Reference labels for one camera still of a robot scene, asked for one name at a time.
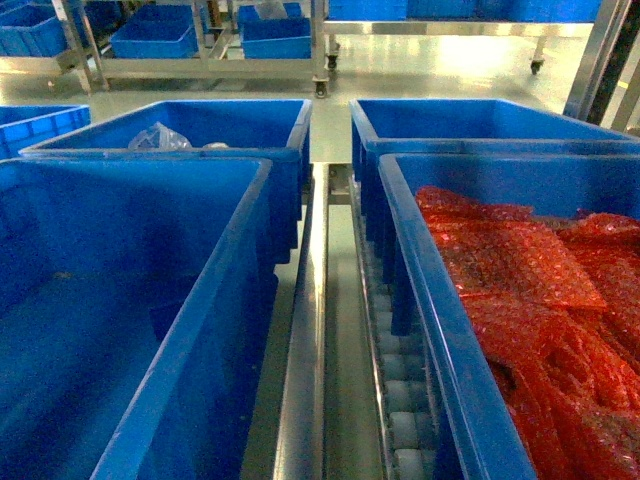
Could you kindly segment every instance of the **metal shelf frame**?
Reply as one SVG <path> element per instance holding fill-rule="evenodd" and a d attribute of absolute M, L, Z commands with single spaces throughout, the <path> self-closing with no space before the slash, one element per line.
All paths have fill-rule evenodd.
<path fill-rule="evenodd" d="M 223 79 L 223 78 L 310 78 L 316 84 L 319 97 L 326 96 L 328 72 L 325 68 L 326 48 L 323 19 L 326 0 L 311 0 L 311 46 L 312 58 L 305 60 L 229 60 L 227 50 L 235 35 L 235 13 L 232 0 L 226 0 L 230 26 L 218 29 L 213 46 L 208 46 L 208 35 L 204 31 L 200 6 L 206 0 L 175 0 L 171 3 L 191 5 L 198 54 L 189 59 L 117 59 L 109 47 L 100 48 L 87 18 L 83 0 L 72 6 L 71 0 L 51 0 L 58 20 L 62 23 L 65 38 L 70 48 L 53 58 L 0 57 L 0 73 L 57 77 L 74 71 L 82 89 L 91 94 L 96 84 L 109 90 L 112 79 Z M 74 11 L 82 20 L 82 28 L 88 40 L 83 47 L 78 28 L 73 21 Z M 93 58 L 95 67 L 91 67 Z"/>

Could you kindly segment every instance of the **metal post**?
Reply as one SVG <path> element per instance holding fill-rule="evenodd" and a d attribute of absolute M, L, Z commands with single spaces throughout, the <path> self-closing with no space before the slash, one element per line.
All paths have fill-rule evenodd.
<path fill-rule="evenodd" d="M 325 68 L 327 45 L 324 38 L 325 1 L 311 0 L 311 59 L 313 62 L 313 81 L 316 84 L 316 97 L 327 96 L 329 74 Z"/>
<path fill-rule="evenodd" d="M 565 115 L 579 120 L 589 118 L 633 3 L 637 0 L 603 0 L 565 106 Z"/>
<path fill-rule="evenodd" d="M 191 13 L 193 16 L 193 26 L 196 29 L 196 39 L 198 41 L 198 54 L 200 55 L 200 61 L 205 70 L 208 70 L 209 60 L 207 55 L 207 45 L 204 38 L 204 29 L 202 28 L 202 15 L 200 15 L 200 4 L 198 0 L 191 0 Z"/>
<path fill-rule="evenodd" d="M 76 69 L 80 85 L 87 94 L 91 94 L 91 69 L 87 62 L 87 55 L 84 53 L 84 49 L 82 48 L 82 41 L 80 41 L 78 29 L 73 21 L 73 10 L 69 6 L 67 0 L 51 0 L 51 3 L 53 4 L 58 20 L 60 20 L 60 23 L 62 24 L 62 30 L 64 31 L 64 36 L 67 39 L 69 48 L 76 53 L 76 65 L 81 67 Z"/>
<path fill-rule="evenodd" d="M 631 115 L 633 115 L 638 105 L 638 100 L 640 100 L 640 63 L 636 65 L 631 80 L 629 81 L 629 87 L 624 97 L 622 97 L 620 107 L 618 107 L 616 116 L 613 119 L 613 123 L 611 124 L 613 130 L 618 132 L 625 132 L 627 130 Z"/>
<path fill-rule="evenodd" d="M 329 165 L 315 164 L 294 297 L 274 480 L 322 480 Z"/>
<path fill-rule="evenodd" d="M 102 84 L 102 88 L 109 90 L 109 82 L 104 78 L 102 73 L 102 56 L 100 54 L 100 49 L 98 48 L 96 37 L 93 34 L 93 28 L 91 27 L 91 22 L 89 22 L 89 17 L 87 17 L 84 4 L 80 4 L 78 8 L 80 9 L 80 18 L 82 19 L 84 33 L 89 41 L 89 47 L 91 48 L 91 55 L 96 63 L 96 80 Z"/>

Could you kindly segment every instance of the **stainless steel shelf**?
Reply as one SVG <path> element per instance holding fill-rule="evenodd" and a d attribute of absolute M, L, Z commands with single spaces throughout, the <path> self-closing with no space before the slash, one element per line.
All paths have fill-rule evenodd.
<path fill-rule="evenodd" d="M 0 57 L 0 73 L 56 77 L 73 70 L 77 62 L 73 50 L 56 57 Z"/>
<path fill-rule="evenodd" d="M 588 37 L 591 23 L 346 22 L 326 21 L 329 35 L 457 35 L 494 37 Z"/>
<path fill-rule="evenodd" d="M 128 60 L 103 58 L 105 78 L 297 78 L 310 77 L 311 60 Z"/>

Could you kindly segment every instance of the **stacked blue bins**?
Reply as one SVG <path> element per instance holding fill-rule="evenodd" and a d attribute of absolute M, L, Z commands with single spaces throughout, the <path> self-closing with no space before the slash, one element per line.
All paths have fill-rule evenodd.
<path fill-rule="evenodd" d="M 311 23 L 299 3 L 285 3 L 289 18 L 260 20 L 254 6 L 238 9 L 245 58 L 311 58 Z"/>
<path fill-rule="evenodd" d="M 24 5 L 0 15 L 0 56 L 55 57 L 66 49 L 53 7 Z"/>
<path fill-rule="evenodd" d="M 397 21 L 407 19 L 407 0 L 331 0 L 330 20 Z"/>
<path fill-rule="evenodd" d="M 239 476 L 271 162 L 130 160 L 0 165 L 3 479 Z"/>
<path fill-rule="evenodd" d="M 367 239 L 381 253 L 385 204 L 378 161 L 385 153 L 640 153 L 635 137 L 503 100 L 351 102 L 353 168 L 362 183 Z"/>
<path fill-rule="evenodd" d="M 308 100 L 212 100 L 159 102 L 91 125 L 75 134 L 23 150 L 26 156 L 122 158 L 135 152 L 129 142 L 156 122 L 184 135 L 192 149 L 173 151 L 183 157 L 264 157 L 274 162 L 278 186 L 271 192 L 277 215 L 274 248 L 279 263 L 288 263 L 297 246 L 297 221 L 302 218 L 302 187 L 309 177 Z M 226 149 L 203 148 L 213 142 Z M 166 154 L 146 151 L 145 155 Z"/>
<path fill-rule="evenodd" d="M 425 332 L 427 374 L 437 375 L 446 412 L 433 478 L 535 479 L 414 195 L 435 185 L 533 205 L 539 215 L 572 218 L 582 208 L 640 218 L 640 188 L 630 181 L 640 177 L 640 157 L 399 154 L 383 156 L 379 171 L 397 252 L 392 290 L 415 306 L 394 310 L 392 329 L 418 322 Z"/>
<path fill-rule="evenodd" d="M 0 107 L 0 158 L 91 123 L 87 105 Z"/>
<path fill-rule="evenodd" d="M 191 7 L 144 5 L 111 37 L 117 58 L 191 58 L 198 51 Z"/>
<path fill-rule="evenodd" d="M 476 13 L 476 0 L 409 0 L 408 16 L 423 19 L 469 19 Z"/>

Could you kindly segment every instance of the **plastic bag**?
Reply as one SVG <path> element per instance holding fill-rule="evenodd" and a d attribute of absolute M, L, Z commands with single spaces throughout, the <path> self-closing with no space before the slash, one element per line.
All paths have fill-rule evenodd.
<path fill-rule="evenodd" d="M 279 0 L 265 0 L 255 6 L 256 12 L 260 20 L 279 20 L 289 18 L 284 5 Z"/>
<path fill-rule="evenodd" d="M 155 148 L 163 150 L 181 150 L 191 148 L 191 143 L 186 137 L 160 122 L 156 122 L 152 127 L 143 130 L 129 142 L 131 150 L 152 150 Z"/>

